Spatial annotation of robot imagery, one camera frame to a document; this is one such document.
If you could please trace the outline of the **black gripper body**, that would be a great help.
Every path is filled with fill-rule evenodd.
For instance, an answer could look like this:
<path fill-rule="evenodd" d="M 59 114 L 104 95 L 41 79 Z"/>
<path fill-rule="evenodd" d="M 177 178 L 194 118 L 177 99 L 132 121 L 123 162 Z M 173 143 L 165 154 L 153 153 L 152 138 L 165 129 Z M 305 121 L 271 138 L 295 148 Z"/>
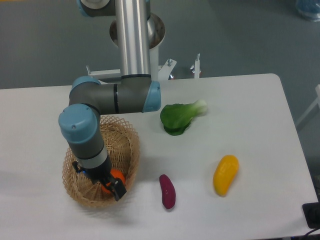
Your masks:
<path fill-rule="evenodd" d="M 94 168 L 85 168 L 83 166 L 80 166 L 80 170 L 88 179 L 92 181 L 93 184 L 95 184 L 96 182 L 101 182 L 105 185 L 110 183 L 111 169 L 111 162 L 104 162 Z"/>

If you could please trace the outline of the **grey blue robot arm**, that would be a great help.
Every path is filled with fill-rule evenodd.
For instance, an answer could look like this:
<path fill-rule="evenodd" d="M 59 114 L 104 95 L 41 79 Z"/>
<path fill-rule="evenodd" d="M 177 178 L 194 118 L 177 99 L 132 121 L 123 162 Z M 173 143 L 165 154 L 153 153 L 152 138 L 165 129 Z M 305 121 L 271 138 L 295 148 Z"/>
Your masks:
<path fill-rule="evenodd" d="M 81 13 L 89 17 L 115 16 L 121 60 L 119 83 L 101 84 L 96 78 L 77 78 L 69 93 L 69 105 L 58 124 L 76 160 L 76 172 L 100 182 L 116 201 L 126 193 L 112 165 L 100 131 L 100 118 L 108 114 L 155 112 L 161 107 L 161 89 L 152 80 L 147 0 L 79 0 Z"/>

